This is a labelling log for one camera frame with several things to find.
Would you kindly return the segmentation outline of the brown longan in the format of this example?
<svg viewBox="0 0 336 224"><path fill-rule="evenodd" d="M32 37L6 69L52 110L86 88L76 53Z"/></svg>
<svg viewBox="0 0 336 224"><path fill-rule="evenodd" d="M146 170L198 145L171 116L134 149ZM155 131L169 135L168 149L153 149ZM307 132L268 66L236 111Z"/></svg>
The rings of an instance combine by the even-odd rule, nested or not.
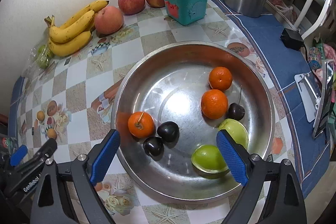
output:
<svg viewBox="0 0 336 224"><path fill-rule="evenodd" d="M47 130L47 136L48 136L48 138L50 138L50 139L55 139L55 140L56 140L56 138L57 138L57 133L56 133L56 131L55 131L53 128L49 128L49 129Z"/></svg>
<svg viewBox="0 0 336 224"><path fill-rule="evenodd" d="M45 119L45 113L43 112L43 111L38 111L37 112L37 120L38 121L40 121L40 122L42 122L42 121L44 121L44 119Z"/></svg>

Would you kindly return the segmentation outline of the large green mango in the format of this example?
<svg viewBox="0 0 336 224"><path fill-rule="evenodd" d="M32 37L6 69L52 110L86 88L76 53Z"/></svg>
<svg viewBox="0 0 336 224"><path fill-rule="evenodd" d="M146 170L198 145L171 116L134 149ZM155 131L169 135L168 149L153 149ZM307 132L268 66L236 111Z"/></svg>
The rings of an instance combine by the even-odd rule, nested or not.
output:
<svg viewBox="0 0 336 224"><path fill-rule="evenodd" d="M191 162L195 168L204 173L217 174L228 170L218 147L212 144L199 146L191 155Z"/></svg>

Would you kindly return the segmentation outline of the orange with stem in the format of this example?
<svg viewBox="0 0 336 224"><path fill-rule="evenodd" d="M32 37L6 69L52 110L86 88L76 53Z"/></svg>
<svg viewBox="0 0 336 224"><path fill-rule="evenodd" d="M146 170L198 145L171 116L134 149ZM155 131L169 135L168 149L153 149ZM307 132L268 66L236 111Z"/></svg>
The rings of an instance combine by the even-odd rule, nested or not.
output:
<svg viewBox="0 0 336 224"><path fill-rule="evenodd" d="M143 139L154 133L155 123L150 114L144 111L138 111L129 117L127 127L134 137Z"/></svg>

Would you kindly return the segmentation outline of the small orange tangerine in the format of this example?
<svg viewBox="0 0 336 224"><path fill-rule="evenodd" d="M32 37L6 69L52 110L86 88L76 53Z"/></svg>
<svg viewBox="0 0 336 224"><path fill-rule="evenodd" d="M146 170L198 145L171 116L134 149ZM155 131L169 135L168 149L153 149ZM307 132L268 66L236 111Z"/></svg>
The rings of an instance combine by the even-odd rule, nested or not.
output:
<svg viewBox="0 0 336 224"><path fill-rule="evenodd" d="M209 74L209 85L212 89L228 90L232 85L232 74L226 67L216 67Z"/></svg>

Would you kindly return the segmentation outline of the patterned plastic tablecloth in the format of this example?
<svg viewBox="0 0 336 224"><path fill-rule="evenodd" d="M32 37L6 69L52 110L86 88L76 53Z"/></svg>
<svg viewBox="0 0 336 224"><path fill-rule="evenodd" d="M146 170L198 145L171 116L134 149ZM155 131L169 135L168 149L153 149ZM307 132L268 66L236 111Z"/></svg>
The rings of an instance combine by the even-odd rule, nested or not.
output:
<svg viewBox="0 0 336 224"><path fill-rule="evenodd" d="M266 11L249 18L229 11L220 0L208 0L205 18L182 26L164 8L147 6L137 15L125 16L125 27L93 40L80 52L51 61L33 80L19 77L10 106L9 135L28 148L28 160L47 140L47 122L35 128L37 112L58 134L57 163L73 160L100 143L110 129L113 99L102 95L152 51L192 39L211 42L248 59L266 83L274 104L274 139L271 153L276 162L288 158L298 171L303 195L318 184L327 171L333 141L325 134L313 139L313 124L306 119L294 75L308 73L309 65L298 51L284 46L284 27ZM98 194L117 223L220 223L237 193L204 204L175 204L154 197L140 187L115 156Z"/></svg>

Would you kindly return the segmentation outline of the clear plastic fruit container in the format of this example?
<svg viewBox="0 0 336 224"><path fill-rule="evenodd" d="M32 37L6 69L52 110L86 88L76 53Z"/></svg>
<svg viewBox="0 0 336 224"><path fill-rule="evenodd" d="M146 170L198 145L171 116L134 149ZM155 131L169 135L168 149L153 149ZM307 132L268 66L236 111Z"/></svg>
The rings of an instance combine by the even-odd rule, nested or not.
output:
<svg viewBox="0 0 336 224"><path fill-rule="evenodd" d="M49 67L53 58L54 54L49 49L48 43L38 42L33 49L30 50L21 76L29 80L35 79Z"/></svg>

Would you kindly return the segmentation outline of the yellow banana front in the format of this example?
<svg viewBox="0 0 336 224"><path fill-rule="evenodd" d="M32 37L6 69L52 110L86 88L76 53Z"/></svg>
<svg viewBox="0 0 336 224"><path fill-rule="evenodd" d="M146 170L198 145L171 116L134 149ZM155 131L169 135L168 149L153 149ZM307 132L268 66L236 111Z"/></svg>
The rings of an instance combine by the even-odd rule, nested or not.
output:
<svg viewBox="0 0 336 224"><path fill-rule="evenodd" d="M66 57L74 54L80 49L84 48L92 39L92 32L86 31L82 32L74 39L66 43L55 43L49 39L48 45L50 51L59 57Z"/></svg>

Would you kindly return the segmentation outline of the yellow banana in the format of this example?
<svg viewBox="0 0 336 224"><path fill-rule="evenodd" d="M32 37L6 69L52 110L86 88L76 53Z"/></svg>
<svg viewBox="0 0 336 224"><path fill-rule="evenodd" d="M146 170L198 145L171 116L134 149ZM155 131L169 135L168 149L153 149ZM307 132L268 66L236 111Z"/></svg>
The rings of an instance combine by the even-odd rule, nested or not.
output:
<svg viewBox="0 0 336 224"><path fill-rule="evenodd" d="M49 27L50 39L53 42L60 44L69 42L81 34L90 25L94 15L95 12L90 10L65 29L61 29L60 27L55 26L55 17L51 16L51 24Z"/></svg>
<svg viewBox="0 0 336 224"><path fill-rule="evenodd" d="M80 49L84 48L92 39L92 32L86 31L82 32L74 39L66 43L55 43L49 39L48 45L50 51L59 57L66 57L74 54Z"/></svg>
<svg viewBox="0 0 336 224"><path fill-rule="evenodd" d="M76 12L72 17L70 17L65 23L63 23L60 28L65 29L72 25L76 20L78 20L81 16L83 16L86 12L93 10L94 12L98 12L102 10L104 7L106 7L109 4L109 1L107 0L97 0L91 2L89 5L86 5L81 10Z"/></svg>

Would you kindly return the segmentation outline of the steel bowl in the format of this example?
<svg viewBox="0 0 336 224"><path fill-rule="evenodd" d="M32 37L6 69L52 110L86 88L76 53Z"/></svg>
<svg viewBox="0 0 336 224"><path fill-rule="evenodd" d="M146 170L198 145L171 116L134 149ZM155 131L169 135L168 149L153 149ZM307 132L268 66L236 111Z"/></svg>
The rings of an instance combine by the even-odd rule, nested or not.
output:
<svg viewBox="0 0 336 224"><path fill-rule="evenodd" d="M226 67L233 76L226 91L229 103L245 109L242 124L248 132L248 152L266 158L274 136L274 106L269 89L252 63L214 43L181 42L145 56L124 77L113 102L111 126L121 135L117 156L127 174L146 192L170 202L209 203L241 189L229 171L202 173L191 163L194 150L216 144L221 120L201 111L201 97L209 90L209 73ZM128 130L129 117L144 111L156 126L173 121L178 139L158 158L148 156L142 141Z"/></svg>

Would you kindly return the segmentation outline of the yellow banana middle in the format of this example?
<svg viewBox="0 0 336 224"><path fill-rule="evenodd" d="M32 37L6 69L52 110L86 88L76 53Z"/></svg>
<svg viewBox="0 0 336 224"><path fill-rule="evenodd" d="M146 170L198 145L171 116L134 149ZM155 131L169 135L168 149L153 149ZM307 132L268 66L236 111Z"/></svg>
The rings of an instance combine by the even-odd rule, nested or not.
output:
<svg viewBox="0 0 336 224"><path fill-rule="evenodd" d="M53 42L60 44L69 42L81 34L90 25L94 15L95 12L90 10L65 29L61 29L60 27L55 26L55 17L51 16L51 24L49 27L50 39Z"/></svg>

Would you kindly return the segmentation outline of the black small box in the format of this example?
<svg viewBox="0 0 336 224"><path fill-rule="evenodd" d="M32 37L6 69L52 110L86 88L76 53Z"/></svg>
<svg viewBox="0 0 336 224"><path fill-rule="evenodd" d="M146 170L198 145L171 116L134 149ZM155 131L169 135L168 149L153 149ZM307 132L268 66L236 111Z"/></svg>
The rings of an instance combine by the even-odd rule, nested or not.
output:
<svg viewBox="0 0 336 224"><path fill-rule="evenodd" d="M295 51L300 51L304 46L304 41L298 31L284 28L280 35L280 40L284 46Z"/></svg>

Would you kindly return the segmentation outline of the red peach front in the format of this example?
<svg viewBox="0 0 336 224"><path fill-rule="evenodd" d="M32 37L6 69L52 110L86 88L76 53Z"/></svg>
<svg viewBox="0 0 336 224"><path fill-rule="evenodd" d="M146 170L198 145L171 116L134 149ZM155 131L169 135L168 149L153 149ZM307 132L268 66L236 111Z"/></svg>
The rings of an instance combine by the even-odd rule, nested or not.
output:
<svg viewBox="0 0 336 224"><path fill-rule="evenodd" d="M106 6L97 13L94 26L100 34L112 34L123 26L123 14L117 7Z"/></svg>

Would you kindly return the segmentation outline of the yellow banana back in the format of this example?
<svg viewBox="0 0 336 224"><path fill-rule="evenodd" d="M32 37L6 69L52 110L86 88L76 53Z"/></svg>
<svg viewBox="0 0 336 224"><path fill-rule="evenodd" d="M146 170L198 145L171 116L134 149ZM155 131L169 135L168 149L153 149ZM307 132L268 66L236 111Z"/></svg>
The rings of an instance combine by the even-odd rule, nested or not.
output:
<svg viewBox="0 0 336 224"><path fill-rule="evenodd" d="M109 1L107 0L97 0L91 2L89 5L86 5L81 10L76 12L72 17L70 17L65 23L63 23L60 28L65 29L72 25L76 20L78 20L81 16L83 16L86 12L93 10L94 12L98 12L102 10L104 7L106 7L109 4Z"/></svg>

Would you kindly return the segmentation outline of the teal plastic box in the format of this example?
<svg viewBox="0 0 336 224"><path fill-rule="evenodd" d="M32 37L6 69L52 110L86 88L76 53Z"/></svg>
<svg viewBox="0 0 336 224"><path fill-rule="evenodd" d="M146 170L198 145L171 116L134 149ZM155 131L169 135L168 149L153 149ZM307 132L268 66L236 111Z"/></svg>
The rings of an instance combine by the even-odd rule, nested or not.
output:
<svg viewBox="0 0 336 224"><path fill-rule="evenodd" d="M183 26L205 17L207 0L165 0L167 15Z"/></svg>

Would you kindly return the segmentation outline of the red peach middle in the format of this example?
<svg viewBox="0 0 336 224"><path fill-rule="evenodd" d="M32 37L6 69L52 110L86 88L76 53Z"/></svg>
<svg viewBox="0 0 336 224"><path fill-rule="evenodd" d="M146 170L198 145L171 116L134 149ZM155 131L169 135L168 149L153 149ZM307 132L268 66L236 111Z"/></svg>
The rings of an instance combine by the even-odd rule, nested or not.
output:
<svg viewBox="0 0 336 224"><path fill-rule="evenodd" d="M145 8L145 0L118 0L118 6L125 15L133 15Z"/></svg>

